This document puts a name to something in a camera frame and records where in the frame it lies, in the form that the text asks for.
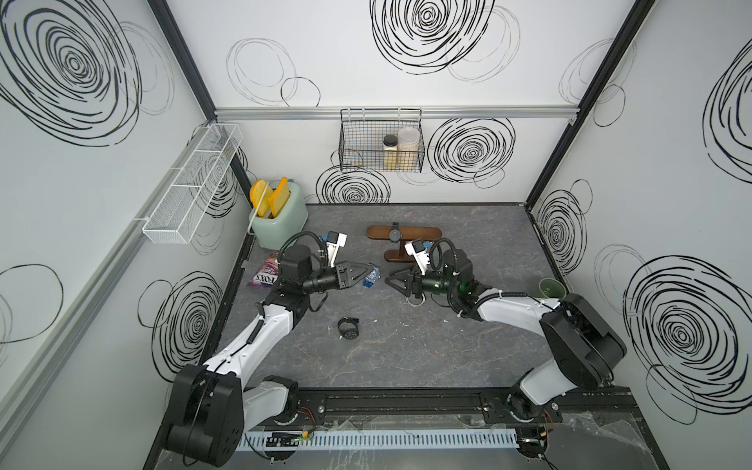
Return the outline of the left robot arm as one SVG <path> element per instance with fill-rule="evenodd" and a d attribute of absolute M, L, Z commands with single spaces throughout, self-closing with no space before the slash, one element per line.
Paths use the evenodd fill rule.
<path fill-rule="evenodd" d="M 299 385 L 268 376 L 255 387 L 249 380 L 273 348 L 313 310 L 311 297 L 350 289 L 372 267 L 339 262 L 344 233 L 321 237 L 311 231 L 293 235 L 277 253 L 278 278 L 257 305 L 250 324 L 228 346 L 200 365 L 184 366 L 174 378 L 163 420 L 161 447 L 182 457 L 223 466 L 246 432 L 268 419 L 290 423 L 299 414 Z"/>

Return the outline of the black strap watch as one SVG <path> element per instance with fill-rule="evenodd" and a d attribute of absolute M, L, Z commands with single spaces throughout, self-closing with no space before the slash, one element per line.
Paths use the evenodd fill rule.
<path fill-rule="evenodd" d="M 388 238 L 392 243 L 399 243 L 401 241 L 401 229 L 400 225 L 397 222 L 394 222 L 390 228 L 390 231 L 388 233 Z"/>

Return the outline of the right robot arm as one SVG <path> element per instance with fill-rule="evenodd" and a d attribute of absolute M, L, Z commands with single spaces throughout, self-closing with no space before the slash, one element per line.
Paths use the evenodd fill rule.
<path fill-rule="evenodd" d="M 409 301 L 424 303 L 430 295 L 444 295 L 448 308 L 461 318 L 503 323 L 546 339 L 551 358 L 520 377 L 505 399 L 516 420 L 531 422 L 557 397 L 613 381 L 626 344 L 584 297 L 537 298 L 484 284 L 464 251 L 446 238 L 430 247 L 412 241 L 405 252 L 415 265 L 391 273 L 385 283 Z"/>

